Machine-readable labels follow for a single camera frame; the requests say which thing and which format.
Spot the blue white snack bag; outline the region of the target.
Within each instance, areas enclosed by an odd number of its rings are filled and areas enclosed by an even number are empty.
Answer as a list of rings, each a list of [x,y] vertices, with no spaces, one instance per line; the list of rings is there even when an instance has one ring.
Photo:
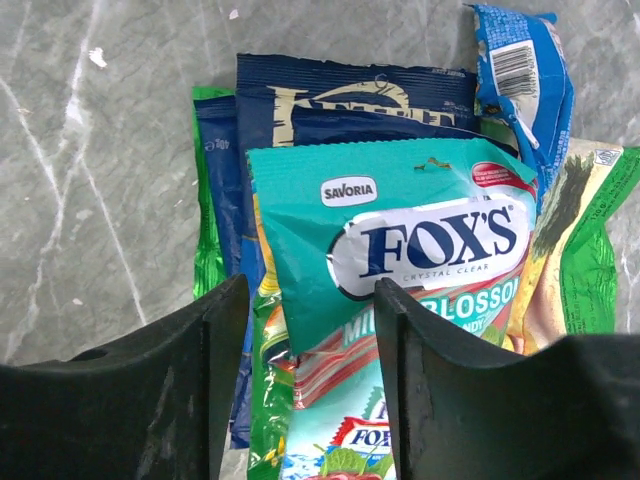
[[[257,244],[243,236],[248,179],[240,164],[235,96],[228,89],[196,87],[192,105],[200,207],[194,296],[239,273],[254,293],[260,270],[253,258]]]

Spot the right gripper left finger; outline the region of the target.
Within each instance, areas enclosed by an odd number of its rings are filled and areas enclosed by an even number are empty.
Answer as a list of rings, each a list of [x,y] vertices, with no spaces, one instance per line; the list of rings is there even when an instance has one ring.
[[[215,479],[247,280],[68,361],[1,369],[5,479]]]

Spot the yellow green snack bag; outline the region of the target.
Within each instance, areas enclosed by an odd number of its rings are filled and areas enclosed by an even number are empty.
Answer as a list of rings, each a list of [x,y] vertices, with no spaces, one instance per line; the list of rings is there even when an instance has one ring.
[[[247,477],[277,479],[293,406],[295,358],[281,307],[281,290],[264,227],[257,223],[266,268],[253,299],[250,446]]]

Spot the blue Burts sea salt bag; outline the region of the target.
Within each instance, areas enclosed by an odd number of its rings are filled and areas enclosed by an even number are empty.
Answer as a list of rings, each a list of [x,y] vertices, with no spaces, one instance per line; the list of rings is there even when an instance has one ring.
[[[517,150],[481,133],[451,126],[424,124],[381,113],[307,109],[296,106],[292,117],[295,145],[395,141],[420,138],[484,139],[517,158]]]

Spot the green Fox's biscuit packet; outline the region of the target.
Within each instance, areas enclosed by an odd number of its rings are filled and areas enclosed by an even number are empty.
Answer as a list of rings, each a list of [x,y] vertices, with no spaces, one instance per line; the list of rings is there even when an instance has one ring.
[[[283,479],[392,479],[373,296],[500,343],[537,217],[535,172],[483,139],[253,149],[292,354]]]

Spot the blue kettle potato chips bag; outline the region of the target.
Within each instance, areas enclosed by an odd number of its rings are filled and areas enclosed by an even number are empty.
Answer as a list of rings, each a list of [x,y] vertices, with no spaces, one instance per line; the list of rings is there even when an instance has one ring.
[[[235,89],[243,151],[294,144],[296,107],[348,110],[477,128],[477,77],[464,69],[355,66],[285,55],[239,54]]]

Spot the blue cookie snack pack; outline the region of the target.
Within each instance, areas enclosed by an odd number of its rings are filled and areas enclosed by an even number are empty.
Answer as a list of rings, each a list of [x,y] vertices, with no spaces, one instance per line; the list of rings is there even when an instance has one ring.
[[[574,107],[557,16],[482,4],[471,8],[478,45],[476,99],[485,116],[514,133],[543,198],[566,157]]]

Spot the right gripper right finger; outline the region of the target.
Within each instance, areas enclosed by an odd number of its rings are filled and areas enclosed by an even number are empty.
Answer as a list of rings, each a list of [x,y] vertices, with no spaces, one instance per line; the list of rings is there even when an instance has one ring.
[[[387,278],[374,319],[399,478],[638,477],[637,336],[566,336],[522,356]]]

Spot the green cassava chips bag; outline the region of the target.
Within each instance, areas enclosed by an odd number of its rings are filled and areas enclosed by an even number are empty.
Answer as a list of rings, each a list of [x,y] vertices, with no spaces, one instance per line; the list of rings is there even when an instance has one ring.
[[[607,334],[614,330],[618,273],[614,248],[605,223],[639,181],[639,150],[575,140],[557,181],[556,213],[575,212],[565,223],[544,226],[543,244],[530,255],[519,279],[499,281],[479,289],[483,307],[490,297],[507,292],[506,315],[524,311],[526,322],[543,347],[565,334]],[[572,208],[567,195],[580,203]],[[263,259],[255,260],[257,287],[266,274]],[[253,352],[252,324],[245,350]]]

